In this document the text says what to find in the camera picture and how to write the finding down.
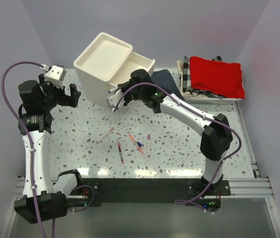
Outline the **pink-capped white marker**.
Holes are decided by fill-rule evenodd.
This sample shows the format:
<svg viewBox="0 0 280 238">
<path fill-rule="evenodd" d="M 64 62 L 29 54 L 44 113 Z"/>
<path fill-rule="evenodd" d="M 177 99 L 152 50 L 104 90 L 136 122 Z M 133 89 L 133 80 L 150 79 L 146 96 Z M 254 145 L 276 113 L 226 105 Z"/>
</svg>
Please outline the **pink-capped white marker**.
<svg viewBox="0 0 280 238">
<path fill-rule="evenodd" d="M 151 156 L 151 135 L 150 134 L 147 135 L 147 140 L 148 140 L 147 156 L 148 156 L 148 158 L 150 158 L 150 156 Z"/>
</svg>

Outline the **cream drawer organizer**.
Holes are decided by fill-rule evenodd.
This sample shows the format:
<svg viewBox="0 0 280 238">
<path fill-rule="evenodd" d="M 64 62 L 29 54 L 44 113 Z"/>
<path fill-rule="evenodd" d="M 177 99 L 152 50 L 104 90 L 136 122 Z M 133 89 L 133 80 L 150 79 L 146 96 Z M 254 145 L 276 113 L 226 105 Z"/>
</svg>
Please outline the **cream drawer organizer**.
<svg viewBox="0 0 280 238">
<path fill-rule="evenodd" d="M 133 46 L 105 32 L 99 33 L 73 62 L 88 101 L 109 108 L 109 90 L 130 79 L 138 69 L 153 74 L 155 60 L 133 51 Z"/>
</svg>

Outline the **blue-capped white marker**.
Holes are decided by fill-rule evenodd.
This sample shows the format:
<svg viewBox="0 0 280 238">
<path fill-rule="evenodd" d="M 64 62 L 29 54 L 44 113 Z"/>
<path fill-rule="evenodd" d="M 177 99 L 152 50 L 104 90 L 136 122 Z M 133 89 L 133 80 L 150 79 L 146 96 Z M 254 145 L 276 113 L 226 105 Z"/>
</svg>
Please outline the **blue-capped white marker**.
<svg viewBox="0 0 280 238">
<path fill-rule="evenodd" d="M 112 88 L 108 91 L 109 94 L 114 93 L 116 90 L 118 90 L 118 87 Z"/>
</svg>

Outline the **red pen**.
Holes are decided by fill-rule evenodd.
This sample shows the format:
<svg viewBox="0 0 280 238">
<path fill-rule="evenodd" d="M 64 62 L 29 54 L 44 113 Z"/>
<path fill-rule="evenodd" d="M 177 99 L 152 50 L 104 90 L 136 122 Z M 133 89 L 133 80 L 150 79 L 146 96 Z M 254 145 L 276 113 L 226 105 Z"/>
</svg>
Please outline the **red pen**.
<svg viewBox="0 0 280 238">
<path fill-rule="evenodd" d="M 120 157 L 121 163 L 124 164 L 124 158 L 123 158 L 122 148 L 121 148 L 121 143 L 120 143 L 119 138 L 117 138 L 117 146 L 118 146 L 119 157 Z"/>
</svg>

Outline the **orange marker pen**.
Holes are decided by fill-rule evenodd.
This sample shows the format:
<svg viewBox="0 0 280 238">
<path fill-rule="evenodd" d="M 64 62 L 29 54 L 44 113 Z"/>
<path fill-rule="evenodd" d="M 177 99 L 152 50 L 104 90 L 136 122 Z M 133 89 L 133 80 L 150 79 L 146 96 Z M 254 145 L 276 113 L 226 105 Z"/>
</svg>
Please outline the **orange marker pen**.
<svg viewBox="0 0 280 238">
<path fill-rule="evenodd" d="M 143 149 L 139 146 L 137 140 L 134 138 L 134 136 L 130 132 L 128 132 L 128 136 L 131 139 L 131 141 L 134 143 L 134 145 L 137 147 L 137 149 L 140 151 L 140 153 L 142 155 L 145 155 Z"/>
</svg>

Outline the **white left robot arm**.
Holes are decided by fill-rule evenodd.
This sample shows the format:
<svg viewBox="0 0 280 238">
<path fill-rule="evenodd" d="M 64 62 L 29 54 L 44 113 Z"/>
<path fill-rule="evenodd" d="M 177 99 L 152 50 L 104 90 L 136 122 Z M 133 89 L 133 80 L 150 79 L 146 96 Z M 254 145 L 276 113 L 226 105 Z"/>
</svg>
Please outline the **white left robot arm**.
<svg viewBox="0 0 280 238">
<path fill-rule="evenodd" d="M 18 127 L 25 147 L 26 176 L 22 198 L 14 203 L 18 215 L 30 224 L 67 214 L 70 193 L 80 194 L 84 182 L 78 170 L 61 172 L 52 183 L 49 168 L 49 143 L 52 135 L 51 110 L 56 106 L 77 107 L 81 92 L 70 84 L 70 95 L 45 79 L 28 80 L 18 86 L 22 104 Z"/>
</svg>

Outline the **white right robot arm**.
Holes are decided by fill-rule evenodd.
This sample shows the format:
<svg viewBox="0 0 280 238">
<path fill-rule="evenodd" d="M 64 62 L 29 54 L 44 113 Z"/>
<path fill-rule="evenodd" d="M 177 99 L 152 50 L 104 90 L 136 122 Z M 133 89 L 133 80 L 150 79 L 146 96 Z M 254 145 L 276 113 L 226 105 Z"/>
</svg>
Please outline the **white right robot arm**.
<svg viewBox="0 0 280 238">
<path fill-rule="evenodd" d="M 199 134 L 200 151 L 206 158 L 202 190 L 208 195 L 219 190 L 219 181 L 223 178 L 223 158 L 233 140 L 225 115 L 214 116 L 189 105 L 170 90 L 155 84 L 144 69 L 132 72 L 130 79 L 112 92 L 117 99 L 112 103 L 114 110 L 132 100 L 142 101 L 153 112 L 169 115 Z"/>
</svg>

